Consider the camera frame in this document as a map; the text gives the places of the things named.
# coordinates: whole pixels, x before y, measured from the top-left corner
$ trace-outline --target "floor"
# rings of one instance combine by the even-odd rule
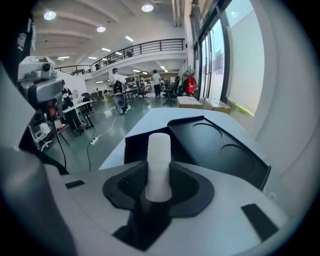
[[[127,133],[136,125],[136,123],[152,108],[162,108],[163,99],[155,98],[153,92],[147,96],[149,100],[143,99],[132,100],[129,102],[131,107],[127,114],[119,115],[116,109],[113,109],[113,101],[103,101],[97,103],[95,110],[90,113],[90,119],[94,124],[94,128],[89,128],[84,131],[81,136],[75,137],[69,130],[63,132],[63,136],[69,143],[60,138],[61,145],[66,157],[66,169],[69,173],[75,174],[89,171],[89,160],[87,155],[87,146],[90,141],[107,132],[113,122],[112,129],[99,137],[98,141],[88,147],[90,157],[90,170],[97,171],[102,163],[106,160],[109,154],[119,144],[119,142],[127,135]],[[233,109],[231,116],[240,123],[246,130],[252,126],[253,117],[248,114]],[[48,156],[64,164],[64,156],[57,139],[54,137],[53,144],[45,151]]]

